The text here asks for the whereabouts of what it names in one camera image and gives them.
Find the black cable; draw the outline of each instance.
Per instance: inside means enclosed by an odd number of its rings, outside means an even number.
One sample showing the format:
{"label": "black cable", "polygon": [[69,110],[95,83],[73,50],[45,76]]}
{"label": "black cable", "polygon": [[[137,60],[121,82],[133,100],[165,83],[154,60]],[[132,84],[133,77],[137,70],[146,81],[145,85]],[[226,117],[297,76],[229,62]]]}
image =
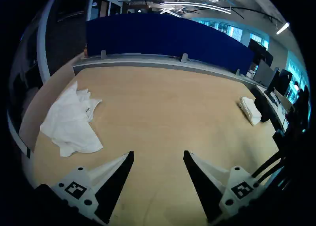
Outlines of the black cable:
{"label": "black cable", "polygon": [[286,118],[284,118],[284,121],[283,121],[283,124],[282,124],[281,130],[283,130],[283,125],[284,125],[285,120],[286,120]]}

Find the light wood tabletop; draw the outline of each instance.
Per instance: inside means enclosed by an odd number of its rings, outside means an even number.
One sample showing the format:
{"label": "light wood tabletop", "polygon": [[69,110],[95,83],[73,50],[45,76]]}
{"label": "light wood tabletop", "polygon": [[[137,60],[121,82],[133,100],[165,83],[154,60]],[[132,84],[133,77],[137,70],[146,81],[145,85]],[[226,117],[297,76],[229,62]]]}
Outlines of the light wood tabletop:
{"label": "light wood tabletop", "polygon": [[40,132],[34,177],[37,184],[53,185],[76,166],[92,169],[133,150],[111,225],[207,225],[184,150],[250,173],[277,151],[271,122],[252,126],[237,106],[241,96],[254,99],[242,83],[148,67],[87,68],[74,81],[103,100],[90,125],[104,148],[63,158]]}

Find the ceiling light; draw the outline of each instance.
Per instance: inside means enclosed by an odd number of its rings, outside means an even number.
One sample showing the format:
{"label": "ceiling light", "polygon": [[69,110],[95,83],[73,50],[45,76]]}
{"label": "ceiling light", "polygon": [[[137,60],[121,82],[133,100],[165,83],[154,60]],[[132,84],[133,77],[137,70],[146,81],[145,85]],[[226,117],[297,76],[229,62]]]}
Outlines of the ceiling light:
{"label": "ceiling light", "polygon": [[207,9],[213,9],[217,11],[221,11],[223,13],[230,14],[229,9],[225,9],[218,6],[208,5],[208,4],[201,4],[201,3],[192,3],[192,2],[167,2],[167,3],[161,3],[161,6],[194,6],[194,7],[201,7],[201,8],[207,8]]}
{"label": "ceiling light", "polygon": [[163,12],[166,12],[166,13],[169,13],[169,14],[171,14],[171,15],[177,16],[177,17],[179,17],[179,18],[182,18],[180,15],[177,15],[176,13],[171,12],[171,11],[169,11],[169,10],[163,9],[162,11],[163,11]]}
{"label": "ceiling light", "polygon": [[165,13],[165,11],[164,11],[164,10],[170,11],[170,10],[173,10],[174,8],[175,8],[175,7],[172,7],[172,8],[170,8],[170,9],[162,9],[162,12],[161,12],[160,14]]}
{"label": "ceiling light", "polygon": [[289,23],[286,23],[279,31],[277,31],[277,34],[279,35],[281,32],[283,32],[284,30],[286,30],[289,27]]}

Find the folded white towel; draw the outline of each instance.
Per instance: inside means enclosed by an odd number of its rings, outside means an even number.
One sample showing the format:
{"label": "folded white towel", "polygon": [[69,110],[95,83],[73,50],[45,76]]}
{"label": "folded white towel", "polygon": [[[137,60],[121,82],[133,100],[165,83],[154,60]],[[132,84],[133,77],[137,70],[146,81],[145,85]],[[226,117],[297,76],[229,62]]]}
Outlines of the folded white towel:
{"label": "folded white towel", "polygon": [[74,152],[93,153],[103,148],[89,125],[93,111],[102,100],[90,99],[87,89],[77,91],[78,83],[63,92],[51,106],[40,130],[60,147],[60,156]]}
{"label": "folded white towel", "polygon": [[252,99],[240,97],[240,108],[253,126],[260,122],[261,113],[256,108],[256,105]]}

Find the screw hole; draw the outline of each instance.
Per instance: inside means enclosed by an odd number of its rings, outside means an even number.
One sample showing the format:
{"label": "screw hole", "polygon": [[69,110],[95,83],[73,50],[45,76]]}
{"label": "screw hole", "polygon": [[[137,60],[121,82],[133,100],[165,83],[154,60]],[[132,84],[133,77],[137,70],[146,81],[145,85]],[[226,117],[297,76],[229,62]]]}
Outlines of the screw hole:
{"label": "screw hole", "polygon": [[85,205],[92,205],[92,201],[90,201],[90,200],[85,200],[83,203],[84,203]]}
{"label": "screw hole", "polygon": [[234,204],[234,201],[232,199],[228,199],[225,202],[225,205],[232,205],[232,204]]}

